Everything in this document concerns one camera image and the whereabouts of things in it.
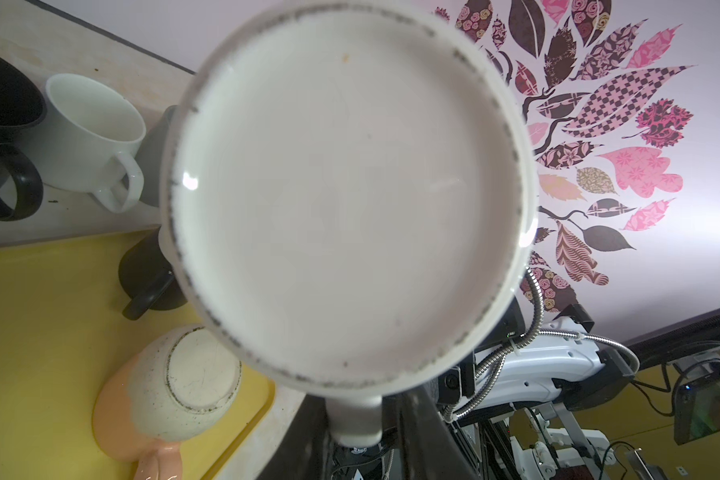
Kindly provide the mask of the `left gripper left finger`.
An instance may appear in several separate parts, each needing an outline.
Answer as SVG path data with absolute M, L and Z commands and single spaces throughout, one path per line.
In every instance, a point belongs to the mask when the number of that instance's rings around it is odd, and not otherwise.
M 307 395 L 283 440 L 257 479 L 330 479 L 333 451 L 325 400 Z

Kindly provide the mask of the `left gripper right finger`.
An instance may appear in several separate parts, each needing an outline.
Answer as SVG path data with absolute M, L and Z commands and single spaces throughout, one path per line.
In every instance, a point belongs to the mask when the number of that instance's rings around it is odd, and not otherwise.
M 479 479 L 424 386 L 400 393 L 397 405 L 404 479 Z

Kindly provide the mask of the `orange speckled mug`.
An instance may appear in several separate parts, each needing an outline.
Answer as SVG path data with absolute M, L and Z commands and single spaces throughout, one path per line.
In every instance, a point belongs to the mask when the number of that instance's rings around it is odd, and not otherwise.
M 176 328 L 105 382 L 93 410 L 95 441 L 110 458 L 135 462 L 136 479 L 180 479 L 181 444 L 224 416 L 242 377 L 242 362 L 205 327 Z

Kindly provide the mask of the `black and white mug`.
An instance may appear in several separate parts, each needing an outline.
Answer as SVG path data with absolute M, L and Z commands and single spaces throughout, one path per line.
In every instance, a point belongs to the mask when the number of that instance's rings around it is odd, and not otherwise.
M 119 283 L 130 298 L 122 311 L 126 319 L 135 321 L 149 310 L 174 310 L 187 303 L 173 266 L 163 253 L 161 233 L 162 228 L 153 230 L 120 260 Z

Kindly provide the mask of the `white ribbed mug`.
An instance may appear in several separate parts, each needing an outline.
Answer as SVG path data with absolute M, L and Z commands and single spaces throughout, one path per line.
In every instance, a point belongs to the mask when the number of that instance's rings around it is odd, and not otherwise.
M 45 119 L 17 140 L 43 182 L 91 194 L 113 213 L 132 209 L 144 187 L 135 160 L 146 135 L 138 110 L 110 87 L 71 73 L 48 78 L 44 98 Z

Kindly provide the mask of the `grey mug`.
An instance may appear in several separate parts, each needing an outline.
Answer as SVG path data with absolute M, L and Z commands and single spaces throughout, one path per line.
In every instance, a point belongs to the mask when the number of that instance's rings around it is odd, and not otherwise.
M 177 108 L 177 105 L 171 105 L 164 111 L 159 121 L 144 137 L 135 155 L 136 163 L 141 168 L 144 177 L 140 201 L 152 207 L 160 206 L 160 175 L 163 151 L 170 124 Z

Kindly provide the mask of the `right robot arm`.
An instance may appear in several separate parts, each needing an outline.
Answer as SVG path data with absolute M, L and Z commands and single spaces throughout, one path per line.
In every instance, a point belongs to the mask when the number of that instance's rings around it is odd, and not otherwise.
M 571 304 L 522 346 L 525 324 L 513 303 L 499 330 L 438 378 L 436 405 L 443 418 L 467 424 L 480 415 L 546 403 L 575 411 L 614 398 L 641 363 L 628 347 L 594 334 L 594 325 L 582 305 Z

